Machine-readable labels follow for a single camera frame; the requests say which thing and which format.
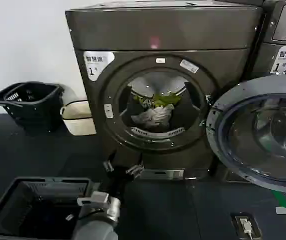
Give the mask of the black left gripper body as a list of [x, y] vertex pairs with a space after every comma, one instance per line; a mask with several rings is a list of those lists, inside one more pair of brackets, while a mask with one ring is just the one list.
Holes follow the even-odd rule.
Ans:
[[127, 170], [128, 168], [124, 166], [116, 166], [113, 170], [105, 170], [106, 179], [102, 181], [99, 190], [122, 201], [126, 185], [133, 181], [133, 176]]

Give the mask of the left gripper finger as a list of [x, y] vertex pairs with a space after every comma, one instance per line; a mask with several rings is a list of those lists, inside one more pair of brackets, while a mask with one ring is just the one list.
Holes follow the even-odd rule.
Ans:
[[143, 155], [139, 155], [138, 163], [125, 171], [126, 176], [135, 179], [137, 178], [141, 172], [144, 170], [144, 163], [143, 163]]
[[110, 153], [107, 159], [103, 162], [103, 166], [106, 173], [111, 173], [119, 168], [117, 165], [113, 164], [116, 153], [116, 151]]

